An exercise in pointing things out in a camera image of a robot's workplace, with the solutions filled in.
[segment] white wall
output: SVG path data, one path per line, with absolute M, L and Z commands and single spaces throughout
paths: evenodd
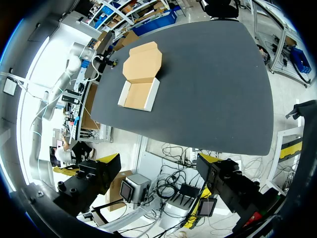
M 44 85 L 29 85 L 29 92 L 35 97 L 42 98 L 45 91 L 50 91 L 58 78 L 66 69 L 69 49 L 74 42 L 87 45 L 91 37 L 73 29 L 70 26 L 61 24 L 54 35 L 49 40 L 46 48 L 39 57 L 33 70 L 30 80 Z M 32 181 L 29 173 L 29 154 L 30 154 L 30 125 L 38 111 L 39 99 L 30 94 L 25 95 L 23 109 L 21 113 L 21 145 L 24 165 L 28 179 Z M 53 128 L 61 129 L 64 116 L 63 110 L 56 109 L 51 121 L 43 121 L 42 143 L 39 158 L 50 160 L 49 146 L 52 146 Z

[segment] office chair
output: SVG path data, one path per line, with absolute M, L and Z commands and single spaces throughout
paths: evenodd
M 199 2 L 203 11 L 210 17 L 218 17 L 219 20 L 230 20 L 228 18 L 237 18 L 239 16 L 238 0 L 234 0 L 236 7 L 230 5 L 231 0 L 205 0 L 208 4 L 205 7 L 202 4 L 202 0 L 196 0 Z

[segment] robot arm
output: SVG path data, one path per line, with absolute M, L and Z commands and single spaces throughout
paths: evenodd
M 42 119 L 51 120 L 55 106 L 62 93 L 71 82 L 71 77 L 80 69 L 81 59 L 92 61 L 96 51 L 74 43 L 70 50 L 70 58 L 65 72 L 59 77 L 50 93 L 44 93 L 43 100 L 40 101 L 37 116 L 34 119 L 30 132 L 31 134 L 31 154 L 29 165 L 31 176 L 34 179 L 43 180 L 46 184 L 53 186 L 52 165 L 49 161 L 39 160 L 42 137 Z

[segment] table top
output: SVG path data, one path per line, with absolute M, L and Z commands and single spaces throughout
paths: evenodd
M 155 41 L 162 52 L 160 81 L 151 112 L 117 105 L 129 50 Z M 167 143 L 218 152 L 269 153 L 273 102 L 266 68 L 246 27 L 206 21 L 155 32 L 113 54 L 91 118 Z

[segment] blue bin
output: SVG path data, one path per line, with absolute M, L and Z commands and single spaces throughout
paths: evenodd
M 95 23 L 95 25 L 94 25 L 94 28 L 95 29 L 97 29 L 99 26 L 100 26 L 100 24 L 105 20 L 107 18 L 107 16 L 104 16 L 104 17 L 99 17 L 99 19 L 98 19 L 98 21 Z
M 104 6 L 102 9 L 101 9 L 102 12 L 104 12 L 105 14 L 107 15 L 110 15 L 111 13 L 113 13 L 113 11 L 107 7 L 107 6 Z
M 300 73 L 310 73 L 312 70 L 304 52 L 300 49 L 295 47 L 291 49 L 291 61 L 297 66 Z
M 146 22 L 142 26 L 135 27 L 132 30 L 137 36 L 141 36 L 155 29 L 174 24 L 177 18 L 175 12 L 173 10 L 168 10 L 166 12 L 170 12 L 169 15 L 162 16 L 150 22 Z

